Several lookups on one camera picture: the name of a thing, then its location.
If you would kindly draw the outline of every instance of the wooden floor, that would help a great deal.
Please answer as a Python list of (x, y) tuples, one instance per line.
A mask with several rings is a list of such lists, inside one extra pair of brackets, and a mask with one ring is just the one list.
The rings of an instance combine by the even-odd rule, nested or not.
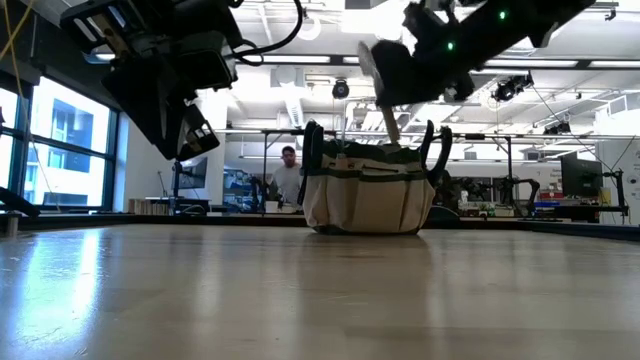
[(640, 359), (640, 247), (119, 226), (0, 241), (0, 359)]

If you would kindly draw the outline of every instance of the computer monitor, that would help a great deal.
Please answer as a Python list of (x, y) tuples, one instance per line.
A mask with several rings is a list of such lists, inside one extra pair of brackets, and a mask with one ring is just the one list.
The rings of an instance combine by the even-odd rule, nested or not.
[(577, 154), (563, 156), (562, 191), (564, 196), (597, 197), (602, 188), (602, 164), (578, 159)]
[(183, 161), (180, 172), (180, 189), (204, 189), (207, 178), (207, 158), (199, 157)]

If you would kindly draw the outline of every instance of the ceiling duct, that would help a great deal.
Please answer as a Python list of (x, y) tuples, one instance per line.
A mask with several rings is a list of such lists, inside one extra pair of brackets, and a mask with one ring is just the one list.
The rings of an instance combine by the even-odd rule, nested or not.
[(304, 127), (304, 113), (300, 102), (300, 92), (304, 88), (304, 71), (290, 65), (278, 66), (271, 70), (271, 87), (281, 87), (284, 91), (284, 102), (291, 119), (292, 128)]

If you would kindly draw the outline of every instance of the ceiling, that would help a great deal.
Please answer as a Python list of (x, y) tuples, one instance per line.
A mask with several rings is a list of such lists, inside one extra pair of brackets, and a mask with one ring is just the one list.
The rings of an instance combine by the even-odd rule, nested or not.
[[(81, 2), (83, 0), (40, 0), (35, 9), (49, 21), (58, 23), (65, 9)], [(302, 35), (278, 50), (280, 54), (354, 55), (359, 41), (372, 45), (379, 37), (390, 36), (399, 36), (401, 41), (410, 43), (407, 32), (400, 26), (406, 0), (388, 0), (372, 10), (345, 10), (345, 0), (303, 2), (310, 18), (305, 21)], [(592, 9), (557, 31), (548, 48), (534, 51), (525, 41), (507, 55), (536, 59), (640, 59), (640, 42), (636, 40), (640, 34), (640, 5), (637, 1), (618, 2), (618, 15), (613, 21), (604, 20), (608, 10)], [(233, 10), (233, 14), (243, 36), (258, 46), (286, 37), (296, 20), (291, 1), (247, 0)], [(347, 103), (374, 95), (371, 81), (362, 76), (357, 66), (296, 67), (302, 70), (304, 78), (302, 88), (292, 95), (282, 87), (272, 86), (271, 72), (275, 66), (238, 66), (240, 80), (227, 93), (228, 118), (234, 127), (267, 124), (256, 120), (271, 121), (270, 126), (276, 126), (276, 119), (286, 117), (292, 97), (299, 100), (305, 114), (312, 117), (329, 114), (329, 119), (334, 119), (335, 116), (348, 117)], [(535, 70), (532, 75), (539, 95), (529, 90), (512, 103), (503, 104), (498, 111), (491, 109), (487, 98), (492, 86), (504, 76), (475, 75), (478, 91), (468, 101), (454, 105), (417, 104), (405, 109), (409, 123), (404, 129), (422, 131), (420, 128), (430, 119), (458, 132), (537, 133), (546, 122), (554, 120), (550, 107), (559, 113), (571, 110), (574, 131), (578, 132), (575, 129), (579, 128), (582, 133), (593, 123), (594, 109), (625, 92), (640, 90), (640, 71)], [(331, 96), (336, 78), (347, 79), (351, 87), (351, 96), (346, 102), (334, 101)]]

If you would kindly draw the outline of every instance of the gray shirt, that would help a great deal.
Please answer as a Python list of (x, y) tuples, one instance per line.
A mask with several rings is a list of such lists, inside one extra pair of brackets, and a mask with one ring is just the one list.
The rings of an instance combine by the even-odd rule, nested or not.
[(300, 165), (283, 166), (273, 173), (273, 179), (278, 185), (278, 193), (282, 195), (285, 204), (298, 204), (298, 193), (302, 184)]

